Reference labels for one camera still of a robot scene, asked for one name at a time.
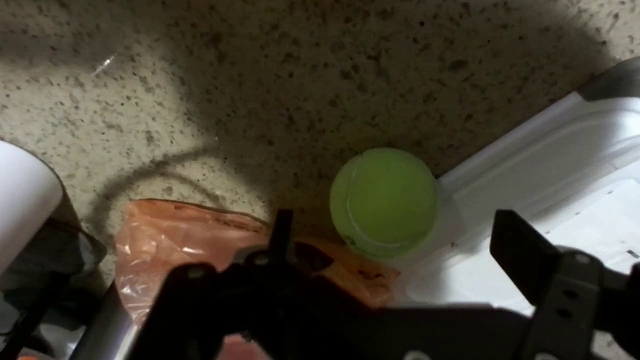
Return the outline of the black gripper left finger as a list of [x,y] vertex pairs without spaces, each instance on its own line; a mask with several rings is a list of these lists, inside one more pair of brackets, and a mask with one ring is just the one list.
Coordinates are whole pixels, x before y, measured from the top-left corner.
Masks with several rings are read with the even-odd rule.
[[279,210],[271,236],[271,255],[276,260],[284,260],[288,255],[290,231],[292,231],[292,210]]

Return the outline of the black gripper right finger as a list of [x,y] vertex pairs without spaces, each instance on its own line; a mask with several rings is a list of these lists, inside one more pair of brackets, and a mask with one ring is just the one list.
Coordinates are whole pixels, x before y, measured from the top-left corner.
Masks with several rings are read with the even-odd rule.
[[495,214],[491,253],[519,292],[539,303],[560,261],[560,252],[515,210]]

